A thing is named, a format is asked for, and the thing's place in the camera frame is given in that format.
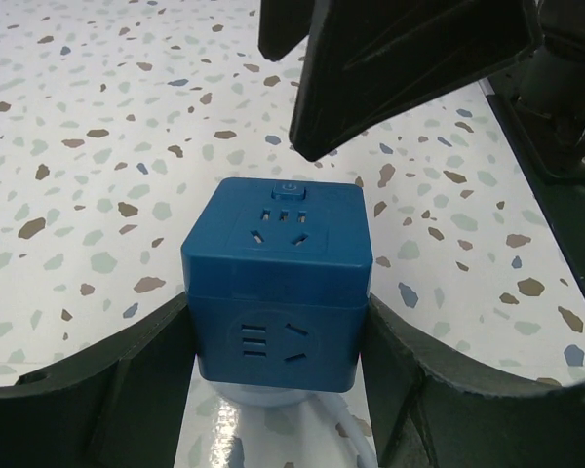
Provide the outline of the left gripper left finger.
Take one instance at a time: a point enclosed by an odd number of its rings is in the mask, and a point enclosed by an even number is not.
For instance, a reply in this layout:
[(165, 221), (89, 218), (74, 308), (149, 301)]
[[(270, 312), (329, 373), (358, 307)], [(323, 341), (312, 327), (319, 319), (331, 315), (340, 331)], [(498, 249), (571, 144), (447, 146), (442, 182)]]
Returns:
[(0, 387), (0, 467), (172, 467), (196, 353), (184, 294)]

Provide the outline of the blue cube socket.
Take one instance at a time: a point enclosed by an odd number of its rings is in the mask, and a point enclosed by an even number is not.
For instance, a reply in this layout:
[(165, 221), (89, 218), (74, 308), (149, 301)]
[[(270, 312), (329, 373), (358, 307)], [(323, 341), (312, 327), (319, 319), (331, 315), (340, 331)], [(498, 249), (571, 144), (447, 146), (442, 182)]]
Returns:
[(353, 386), (373, 264), (359, 186), (226, 178), (181, 260), (205, 379), (335, 393)]

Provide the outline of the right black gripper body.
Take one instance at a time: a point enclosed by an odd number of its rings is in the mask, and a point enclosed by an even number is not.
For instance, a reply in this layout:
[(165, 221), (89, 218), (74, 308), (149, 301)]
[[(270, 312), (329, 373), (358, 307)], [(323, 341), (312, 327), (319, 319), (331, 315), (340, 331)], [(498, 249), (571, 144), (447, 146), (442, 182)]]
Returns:
[(585, 1), (539, 1), (542, 45), (488, 80), (493, 91), (551, 126), (563, 146), (585, 144)]

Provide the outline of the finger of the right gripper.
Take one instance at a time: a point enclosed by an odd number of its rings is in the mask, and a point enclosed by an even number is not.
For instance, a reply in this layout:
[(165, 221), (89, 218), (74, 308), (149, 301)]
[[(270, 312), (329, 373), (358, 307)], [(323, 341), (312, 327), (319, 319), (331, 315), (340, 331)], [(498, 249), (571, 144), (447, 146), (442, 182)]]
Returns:
[(310, 30), (314, 0), (261, 0), (258, 48), (270, 61), (287, 55)]
[(541, 41), (532, 1), (318, 1), (291, 144), (315, 162), (378, 123), (517, 63)]

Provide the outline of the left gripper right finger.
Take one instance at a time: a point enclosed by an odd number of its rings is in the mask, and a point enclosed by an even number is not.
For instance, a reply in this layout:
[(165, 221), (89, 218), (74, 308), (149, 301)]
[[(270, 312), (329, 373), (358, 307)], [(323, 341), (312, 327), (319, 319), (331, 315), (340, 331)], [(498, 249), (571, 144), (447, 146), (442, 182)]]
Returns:
[(497, 370), (370, 298), (362, 368), (382, 467), (585, 467), (585, 381)]

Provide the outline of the blue round socket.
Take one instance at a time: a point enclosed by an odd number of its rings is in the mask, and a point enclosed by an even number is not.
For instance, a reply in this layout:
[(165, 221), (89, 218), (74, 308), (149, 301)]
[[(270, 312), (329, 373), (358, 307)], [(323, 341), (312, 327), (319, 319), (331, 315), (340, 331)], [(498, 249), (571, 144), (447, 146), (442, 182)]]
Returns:
[(212, 382), (213, 389), (223, 398), (238, 405), (274, 409), (301, 404), (315, 392), (279, 387)]

